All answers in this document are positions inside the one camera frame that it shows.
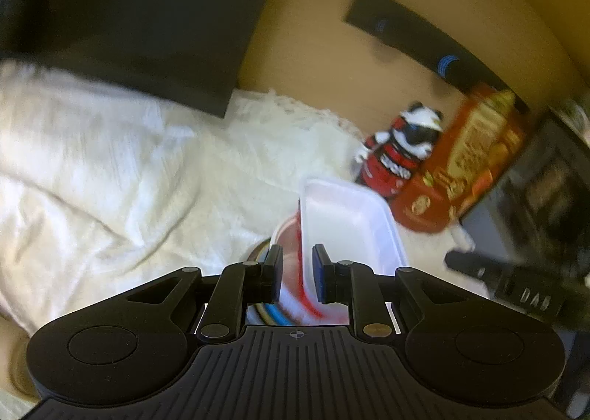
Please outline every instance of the black screen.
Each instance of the black screen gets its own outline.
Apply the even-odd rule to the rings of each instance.
[[[223,116],[265,0],[0,0],[0,51]]]

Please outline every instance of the ribbed black surface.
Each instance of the ribbed black surface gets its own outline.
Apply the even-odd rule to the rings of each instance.
[[[133,405],[90,409],[47,400],[30,420],[553,420],[547,401],[484,409],[439,397],[388,346],[346,327],[247,327],[239,340],[203,347],[167,390]]]

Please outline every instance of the panda head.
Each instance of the panda head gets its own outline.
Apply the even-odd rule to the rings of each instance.
[[[422,103],[412,104],[400,113],[401,122],[393,126],[393,136],[409,154],[424,160],[433,152],[434,144],[442,132],[441,111],[424,107]]]

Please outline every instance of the panda toy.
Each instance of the panda toy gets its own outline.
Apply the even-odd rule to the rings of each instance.
[[[356,182],[386,199],[397,195],[433,152],[442,120],[440,111],[412,104],[388,131],[371,135],[356,153],[355,160],[362,164]]]

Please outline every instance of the brown wall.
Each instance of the brown wall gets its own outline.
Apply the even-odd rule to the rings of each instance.
[[[268,0],[240,72],[349,118],[388,125],[413,100],[452,117],[461,95],[428,69],[342,21],[352,0]],[[583,88],[563,47],[524,0],[397,0],[470,49],[533,109]]]

